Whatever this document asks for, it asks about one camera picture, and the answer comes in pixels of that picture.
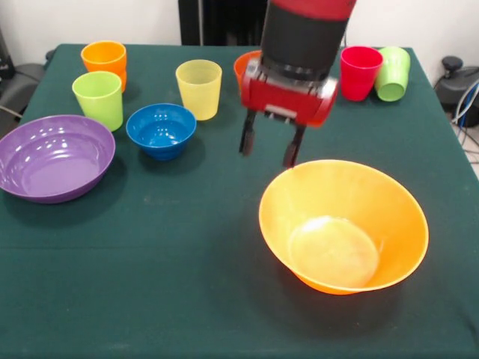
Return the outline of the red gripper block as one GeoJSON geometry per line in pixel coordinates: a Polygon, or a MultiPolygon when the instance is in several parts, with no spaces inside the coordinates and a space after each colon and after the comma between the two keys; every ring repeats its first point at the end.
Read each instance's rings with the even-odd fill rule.
{"type": "Polygon", "coordinates": [[[306,126],[321,126],[329,116],[337,95],[338,80],[335,78],[328,77],[309,84],[293,83],[284,77],[266,74],[258,59],[249,60],[242,76],[240,96],[243,106],[250,110],[243,125],[239,152],[243,156],[251,153],[257,112],[277,115],[297,124],[283,159],[285,168],[293,168],[306,126]]]}

